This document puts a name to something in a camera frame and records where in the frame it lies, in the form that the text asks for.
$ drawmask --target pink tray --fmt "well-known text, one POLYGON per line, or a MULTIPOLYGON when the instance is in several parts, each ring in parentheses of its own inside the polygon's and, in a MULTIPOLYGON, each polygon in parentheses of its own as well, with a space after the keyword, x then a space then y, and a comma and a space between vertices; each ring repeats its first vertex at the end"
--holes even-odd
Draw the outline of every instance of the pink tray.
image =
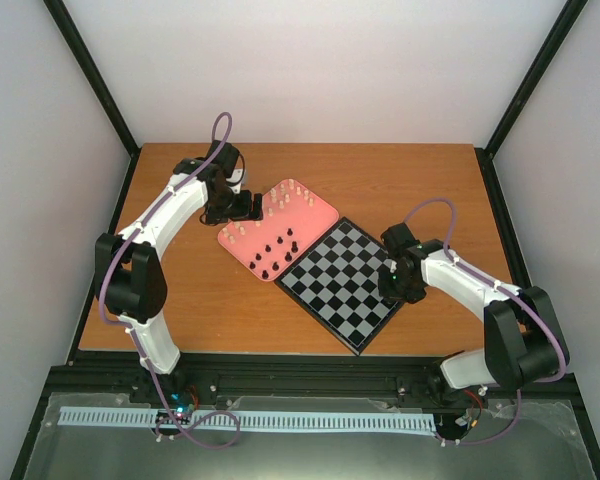
POLYGON ((218 242, 265 282, 275 280, 284 272, 338 221, 339 216, 335 208, 294 179, 281 181, 263 195, 262 211, 264 218, 260 222, 229 223, 218 233, 218 242), (292 242, 298 247, 295 253, 291 251, 292 242), (270 252, 266 251, 267 245, 271 247, 270 252), (287 252, 291 254, 289 261, 285 259, 287 252))

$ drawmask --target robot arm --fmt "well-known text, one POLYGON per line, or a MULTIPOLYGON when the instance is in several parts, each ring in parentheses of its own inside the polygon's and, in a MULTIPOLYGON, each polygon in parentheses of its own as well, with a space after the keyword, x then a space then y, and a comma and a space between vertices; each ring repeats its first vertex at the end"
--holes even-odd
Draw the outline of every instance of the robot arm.
POLYGON ((440 240, 419 242, 404 223, 390 227, 382 241, 393 260, 391 268, 383 266, 379 272, 382 296, 416 303, 425 297, 425 287, 436 287, 484 323, 484 349, 451 355, 434 368, 429 389, 440 403, 448 393, 472 385, 518 389, 558 370, 558 353, 512 296, 543 319, 568 363, 564 337, 542 289, 502 283, 461 262, 455 251, 445 252, 440 240))
MULTIPOLYGON (((207 158, 218 147, 215 141, 207 158)), ((220 154, 196 178, 177 189, 205 159, 184 159, 174 168, 167 186, 147 210, 117 236, 103 234, 96 242, 96 292, 105 278, 116 251, 135 233, 133 243, 116 267, 107 288, 105 304, 109 311, 135 333, 140 347, 158 374, 175 368, 180 351, 173 343, 164 318, 167 284, 160 259, 176 233, 198 210, 204 208, 202 223, 217 225, 233 220, 262 218, 262 195, 241 191, 244 169, 235 165, 240 152, 225 144, 220 154)), ((147 368, 146 358, 140 363, 147 368)))

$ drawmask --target wooden tabletop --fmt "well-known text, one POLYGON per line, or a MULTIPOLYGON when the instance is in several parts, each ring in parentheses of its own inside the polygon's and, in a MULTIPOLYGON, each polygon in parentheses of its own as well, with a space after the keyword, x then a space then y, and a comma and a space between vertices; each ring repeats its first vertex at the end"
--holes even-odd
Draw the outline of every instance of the wooden tabletop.
MULTIPOLYGON (((295 178, 376 238, 416 204, 452 199, 458 225, 452 247, 482 270, 510 281, 478 163, 471 145, 238 144, 247 188, 266 192, 295 178)), ((119 228, 133 222, 164 188, 176 163, 206 153, 208 144, 147 144, 131 183, 119 228)), ((446 205, 418 213, 409 227, 422 241, 444 238, 446 205)), ((255 278, 217 241, 221 226, 194 215, 167 249, 162 267, 169 293, 165 317, 183 351, 344 354, 350 351, 273 283, 255 278)), ((482 346, 482 324, 442 292, 429 288, 405 305, 364 354, 444 355, 482 346)), ((122 329, 106 326, 95 304, 80 348, 131 350, 122 329)))

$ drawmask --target wall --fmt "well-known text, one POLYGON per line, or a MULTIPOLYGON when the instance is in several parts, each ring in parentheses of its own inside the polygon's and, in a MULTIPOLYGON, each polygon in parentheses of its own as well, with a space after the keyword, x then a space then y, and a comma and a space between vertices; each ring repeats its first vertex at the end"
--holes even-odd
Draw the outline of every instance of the wall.
POLYGON ((585 7, 496 165, 600 442, 600 1, 585 7))
POLYGON ((41 1, 0 2, 0 479, 64 363, 128 157, 41 1))
POLYGON ((140 142, 485 145, 564 0, 68 0, 140 142))

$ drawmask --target gray wall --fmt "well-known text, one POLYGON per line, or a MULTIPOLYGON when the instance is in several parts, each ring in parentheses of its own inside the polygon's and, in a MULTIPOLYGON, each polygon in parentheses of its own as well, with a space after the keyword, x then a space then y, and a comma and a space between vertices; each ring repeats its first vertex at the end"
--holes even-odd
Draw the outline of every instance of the gray wall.
POLYGON ((585 7, 496 165, 600 442, 600 1, 585 7))
POLYGON ((68 0, 140 142, 484 145, 564 0, 68 0))
POLYGON ((1 1, 0 479, 65 361, 126 164, 42 1, 1 1))

